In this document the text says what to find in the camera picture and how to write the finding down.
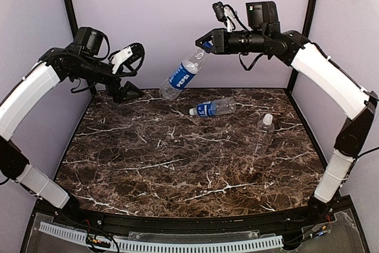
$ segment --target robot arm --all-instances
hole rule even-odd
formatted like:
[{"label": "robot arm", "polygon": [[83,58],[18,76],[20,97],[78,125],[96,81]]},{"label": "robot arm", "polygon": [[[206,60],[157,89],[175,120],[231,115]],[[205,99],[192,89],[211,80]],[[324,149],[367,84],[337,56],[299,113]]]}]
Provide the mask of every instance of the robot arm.
[{"label": "robot arm", "polygon": [[268,59],[275,56],[308,76],[334,99],[347,116],[323,178],[308,203],[307,220],[314,223],[330,207],[333,197],[355,165],[374,120],[377,95],[358,85],[317,44],[299,32],[281,33],[274,2],[247,3],[246,10],[251,31],[214,29],[199,38],[196,45],[216,55],[262,53]]},{"label": "robot arm", "polygon": [[[0,171],[58,209],[76,207],[78,201],[32,166],[11,139],[31,109],[66,78],[71,81],[86,79],[93,86],[105,84],[108,95],[113,97],[115,103],[143,96],[143,92],[132,83],[127,82],[123,87],[120,84],[122,77],[137,75],[144,59],[143,46],[135,43],[116,51],[109,57],[110,64],[106,64],[100,61],[104,58],[94,57],[100,50],[103,38],[109,49],[108,39],[102,32],[88,27],[80,28],[73,43],[65,49],[53,48],[47,51],[0,103]],[[132,67],[139,59],[138,66]]]}]

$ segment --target bottle cap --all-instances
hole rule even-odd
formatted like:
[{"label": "bottle cap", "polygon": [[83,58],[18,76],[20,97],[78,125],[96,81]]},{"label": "bottle cap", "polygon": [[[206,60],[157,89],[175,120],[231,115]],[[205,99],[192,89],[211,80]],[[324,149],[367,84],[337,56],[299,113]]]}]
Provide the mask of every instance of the bottle cap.
[{"label": "bottle cap", "polygon": [[203,46],[204,47],[207,47],[209,49],[211,49],[213,47],[213,45],[209,42],[209,41],[206,41],[205,43],[203,43]]},{"label": "bottle cap", "polygon": [[263,118],[263,124],[269,126],[272,123],[272,114],[265,114]]}]

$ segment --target white plastic bracket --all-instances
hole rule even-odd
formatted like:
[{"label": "white plastic bracket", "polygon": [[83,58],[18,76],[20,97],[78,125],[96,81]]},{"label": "white plastic bracket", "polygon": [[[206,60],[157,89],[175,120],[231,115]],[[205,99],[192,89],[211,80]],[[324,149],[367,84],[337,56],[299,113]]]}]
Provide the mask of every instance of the white plastic bracket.
[{"label": "white plastic bracket", "polygon": [[125,62],[125,60],[130,58],[132,55],[133,55],[133,52],[131,51],[130,46],[116,53],[111,60],[111,64],[114,65],[112,68],[112,73],[116,74],[120,66]]}]

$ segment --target black base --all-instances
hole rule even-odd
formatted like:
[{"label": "black base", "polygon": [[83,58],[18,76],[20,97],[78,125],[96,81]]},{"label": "black base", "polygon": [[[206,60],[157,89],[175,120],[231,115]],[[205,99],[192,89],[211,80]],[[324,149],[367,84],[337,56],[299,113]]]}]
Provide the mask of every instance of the black base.
[{"label": "black base", "polygon": [[[358,215],[350,196],[337,198],[333,205],[333,212],[339,212],[347,209],[351,210],[358,227],[365,252],[369,253],[370,250],[368,249],[362,226],[359,222]],[[118,236],[128,236],[130,232],[184,235],[232,233],[258,230],[260,235],[275,233],[276,235],[282,235],[284,241],[289,241],[290,239],[301,235],[301,228],[307,226],[308,224],[306,222],[286,222],[286,220],[304,216],[305,210],[306,207],[300,207],[297,209],[255,214],[250,216],[191,219],[124,216],[82,209],[78,211],[78,214],[82,219],[88,219],[92,227]],[[56,216],[55,212],[56,209],[45,201],[38,201],[36,203],[25,233],[21,252],[25,252],[26,250],[26,244],[28,237],[30,236],[36,213],[53,216],[54,222],[56,223],[77,227],[64,217],[60,215]],[[327,220],[323,219],[320,221],[320,223],[323,222],[327,222]]]}]

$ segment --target black pole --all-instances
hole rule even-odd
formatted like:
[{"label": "black pole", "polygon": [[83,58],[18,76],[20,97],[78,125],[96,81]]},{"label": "black pole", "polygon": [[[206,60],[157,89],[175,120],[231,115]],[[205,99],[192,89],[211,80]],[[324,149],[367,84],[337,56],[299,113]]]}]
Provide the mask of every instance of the black pole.
[{"label": "black pole", "polygon": [[[304,20],[303,31],[301,32],[304,36],[309,37],[310,27],[312,25],[314,9],[316,8],[316,0],[308,0],[308,7],[306,12],[306,18]],[[295,87],[298,72],[293,69],[290,80],[288,81],[287,91],[292,94]]]},{"label": "black pole", "polygon": [[[72,0],[64,0],[64,1],[65,1],[65,7],[66,7],[66,12],[67,12],[67,17],[69,19],[72,37],[74,38],[76,35],[76,32],[78,31],[78,22],[77,22],[76,16],[75,16],[75,10],[73,9]],[[92,87],[89,90],[90,90],[92,96],[94,96],[97,92],[95,87]]]}]

